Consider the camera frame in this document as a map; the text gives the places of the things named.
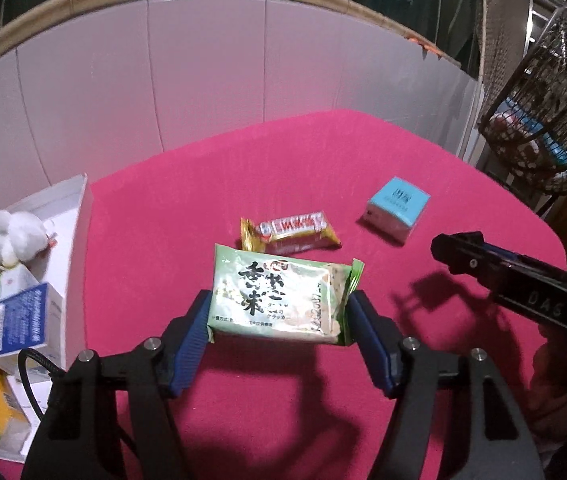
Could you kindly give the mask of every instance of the silver bolt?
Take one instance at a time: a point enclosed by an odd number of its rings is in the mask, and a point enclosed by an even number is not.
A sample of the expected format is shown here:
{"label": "silver bolt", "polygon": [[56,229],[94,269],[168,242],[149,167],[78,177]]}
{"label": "silver bolt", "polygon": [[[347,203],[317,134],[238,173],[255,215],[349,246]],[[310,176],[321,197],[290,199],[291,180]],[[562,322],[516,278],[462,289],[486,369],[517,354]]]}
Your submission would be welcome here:
{"label": "silver bolt", "polygon": [[95,356],[95,353],[90,349],[86,348],[82,350],[79,355],[77,355],[77,359],[79,359],[82,363],[87,363]]}
{"label": "silver bolt", "polygon": [[144,348],[147,350],[156,350],[161,346],[161,339],[158,337],[148,337],[144,341]]}
{"label": "silver bolt", "polygon": [[403,344],[408,350],[417,350],[417,348],[419,348],[421,346],[419,339],[417,339],[416,337],[412,337],[412,336],[406,337],[403,340]]}
{"label": "silver bolt", "polygon": [[483,348],[473,348],[470,355],[477,361],[485,361],[487,359],[487,352]]}

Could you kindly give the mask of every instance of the table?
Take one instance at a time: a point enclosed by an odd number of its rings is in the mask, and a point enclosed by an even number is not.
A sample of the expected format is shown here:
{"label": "table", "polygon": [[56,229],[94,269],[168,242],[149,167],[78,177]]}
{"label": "table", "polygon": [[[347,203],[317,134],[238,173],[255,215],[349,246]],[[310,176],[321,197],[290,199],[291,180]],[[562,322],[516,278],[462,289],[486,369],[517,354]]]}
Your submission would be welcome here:
{"label": "table", "polygon": [[[359,220],[393,176],[431,195],[403,247]],[[214,244],[236,244],[240,217],[323,210],[343,247],[302,257],[363,260],[360,288],[381,314],[434,349],[481,346],[521,396],[545,340],[534,323],[487,301],[475,280],[450,276],[430,242],[441,232],[481,230],[490,243],[566,265],[551,229],[487,176],[350,110],[196,142],[107,176],[92,191],[84,294],[88,345],[101,355],[160,335],[210,288]],[[356,347],[221,337],[171,407],[200,480],[361,480],[393,404],[372,386]],[[118,406],[129,430],[125,396]],[[436,417],[422,479],[436,478],[445,422],[445,414]],[[129,478],[140,478],[134,457],[126,460]],[[20,466],[0,468],[7,478],[19,475]]]}

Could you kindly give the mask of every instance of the green object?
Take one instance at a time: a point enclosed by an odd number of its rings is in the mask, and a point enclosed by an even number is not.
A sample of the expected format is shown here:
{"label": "green object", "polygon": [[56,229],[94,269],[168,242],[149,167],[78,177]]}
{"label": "green object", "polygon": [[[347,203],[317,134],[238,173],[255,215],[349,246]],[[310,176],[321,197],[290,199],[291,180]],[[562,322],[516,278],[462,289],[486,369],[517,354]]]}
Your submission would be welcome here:
{"label": "green object", "polygon": [[217,245],[209,334],[349,345],[345,306],[363,262],[352,265],[251,253]]}

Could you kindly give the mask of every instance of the white plush toy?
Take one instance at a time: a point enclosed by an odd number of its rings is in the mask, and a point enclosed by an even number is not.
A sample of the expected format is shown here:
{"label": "white plush toy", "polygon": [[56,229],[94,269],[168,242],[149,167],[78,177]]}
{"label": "white plush toy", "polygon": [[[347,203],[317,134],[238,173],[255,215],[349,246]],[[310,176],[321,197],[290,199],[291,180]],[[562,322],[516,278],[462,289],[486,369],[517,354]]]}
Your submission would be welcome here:
{"label": "white plush toy", "polygon": [[28,262],[48,246],[43,222],[32,213],[0,209],[0,266]]}

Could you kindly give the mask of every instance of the cracker package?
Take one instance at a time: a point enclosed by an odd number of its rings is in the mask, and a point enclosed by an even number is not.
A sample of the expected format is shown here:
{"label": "cracker package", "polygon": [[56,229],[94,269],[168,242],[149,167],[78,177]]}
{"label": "cracker package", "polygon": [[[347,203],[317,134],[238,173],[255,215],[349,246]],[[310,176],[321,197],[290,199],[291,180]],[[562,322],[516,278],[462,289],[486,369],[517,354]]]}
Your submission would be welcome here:
{"label": "cracker package", "polygon": [[341,241],[321,211],[261,222],[241,219],[241,248],[269,254],[292,254]]}
{"label": "cracker package", "polygon": [[359,260],[351,266],[328,264],[217,245],[208,327],[348,345],[345,304],[362,272]]}

